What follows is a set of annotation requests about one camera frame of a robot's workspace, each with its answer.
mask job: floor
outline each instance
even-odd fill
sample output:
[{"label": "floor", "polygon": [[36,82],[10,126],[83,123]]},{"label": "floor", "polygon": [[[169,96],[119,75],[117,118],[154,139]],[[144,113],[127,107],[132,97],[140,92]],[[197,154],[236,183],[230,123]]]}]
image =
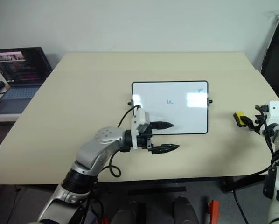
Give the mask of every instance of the floor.
[{"label": "floor", "polygon": [[[0,127],[0,138],[6,136],[10,127]],[[21,188],[15,201],[15,209],[9,224],[27,224],[37,217],[52,192],[17,186]],[[262,194],[263,183],[237,191],[238,200],[250,223],[266,223],[270,199]],[[172,202],[179,196],[186,197],[193,205],[200,224],[208,224],[207,202],[218,200],[219,224],[244,223],[233,194],[221,191],[220,181],[192,181],[167,184],[133,183],[102,184],[98,188],[105,207],[105,217],[113,218],[120,205],[127,201],[146,204],[146,224],[173,224]],[[6,224],[15,197],[14,185],[0,185],[0,224]]]}]

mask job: laptop keyboard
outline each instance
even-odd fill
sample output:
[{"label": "laptop keyboard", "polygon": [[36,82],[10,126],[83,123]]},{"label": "laptop keyboard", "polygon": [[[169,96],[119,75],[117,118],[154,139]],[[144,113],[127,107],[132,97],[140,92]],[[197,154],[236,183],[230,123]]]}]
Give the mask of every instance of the laptop keyboard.
[{"label": "laptop keyboard", "polygon": [[31,99],[38,89],[39,87],[11,88],[2,99]]}]

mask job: tabletop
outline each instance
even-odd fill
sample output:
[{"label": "tabletop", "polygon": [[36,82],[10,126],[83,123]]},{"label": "tabletop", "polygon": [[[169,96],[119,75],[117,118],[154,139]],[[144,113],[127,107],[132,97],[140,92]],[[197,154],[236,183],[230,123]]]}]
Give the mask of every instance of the tabletop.
[{"label": "tabletop", "polygon": [[[210,69],[203,63],[200,68],[195,63],[193,69],[184,65],[180,70],[156,70],[152,63],[124,70],[114,63],[103,70],[93,58],[91,53],[66,54],[35,94],[0,146],[0,184],[61,182],[79,147],[100,128],[117,126],[129,109],[134,81],[207,80],[214,101],[209,107],[209,131],[154,136],[155,145],[180,147],[167,154],[151,155],[145,149],[119,153],[113,164],[121,168],[122,176],[114,178],[105,170],[98,176],[100,182],[247,175],[269,165],[264,138],[239,128],[233,118],[239,110],[253,118],[254,105],[278,100],[259,71],[249,66]],[[87,69],[91,64],[96,69]],[[131,114],[122,127],[130,129],[130,122]]]}]

